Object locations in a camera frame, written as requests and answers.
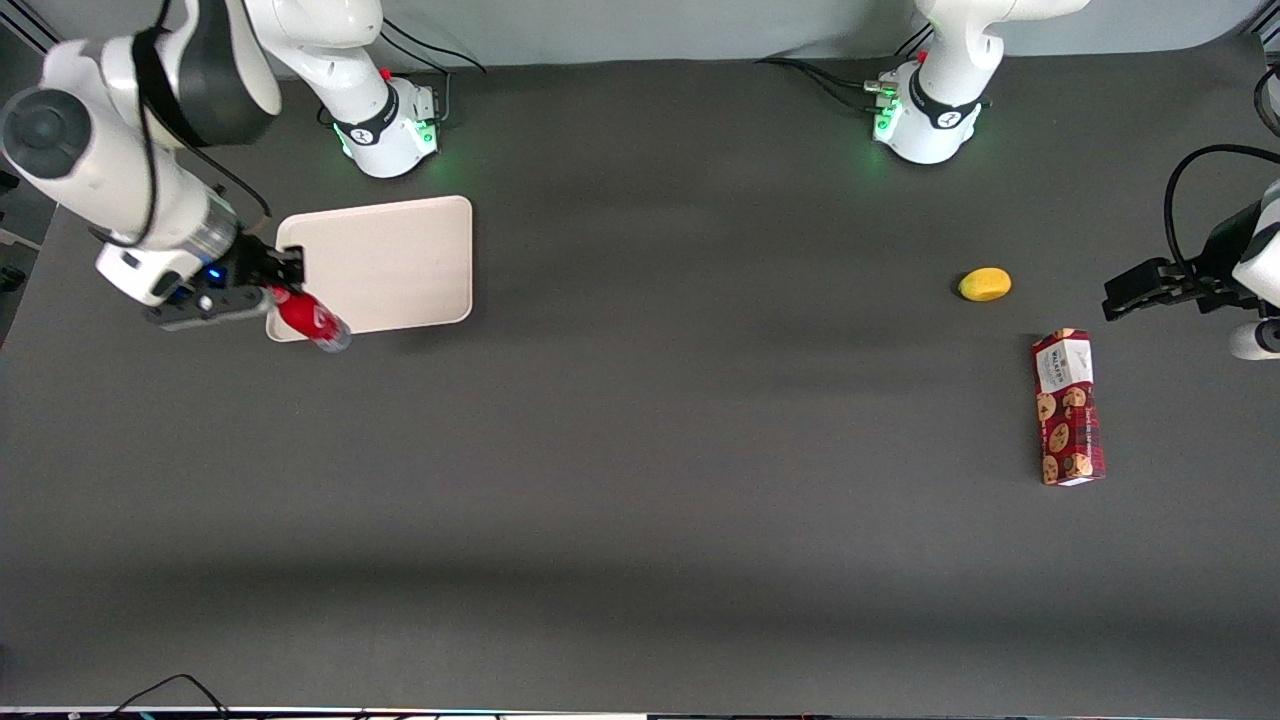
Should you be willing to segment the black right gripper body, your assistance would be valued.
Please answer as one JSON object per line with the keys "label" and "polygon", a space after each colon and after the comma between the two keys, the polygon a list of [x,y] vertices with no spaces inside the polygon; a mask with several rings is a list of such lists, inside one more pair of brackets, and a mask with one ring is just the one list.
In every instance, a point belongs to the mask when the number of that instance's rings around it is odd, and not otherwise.
{"label": "black right gripper body", "polygon": [[237,234],[219,259],[205,266],[206,290],[285,288],[287,259],[252,234]]}

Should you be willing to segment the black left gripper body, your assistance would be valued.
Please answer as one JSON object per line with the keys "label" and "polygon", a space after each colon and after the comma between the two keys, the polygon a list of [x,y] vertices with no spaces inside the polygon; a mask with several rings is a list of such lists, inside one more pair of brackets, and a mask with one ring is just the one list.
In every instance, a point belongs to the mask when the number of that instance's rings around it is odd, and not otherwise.
{"label": "black left gripper body", "polygon": [[1170,252],[1175,255],[1178,282],[1172,287],[1172,296],[1165,302],[1178,305],[1193,301],[1201,313],[1213,313],[1224,307],[1262,313],[1263,301],[1233,277],[1233,270],[1252,241],[1260,214],[1260,201],[1243,208],[1210,232],[1199,255],[1185,259],[1178,246],[1172,205],[1167,202],[1166,241]]}

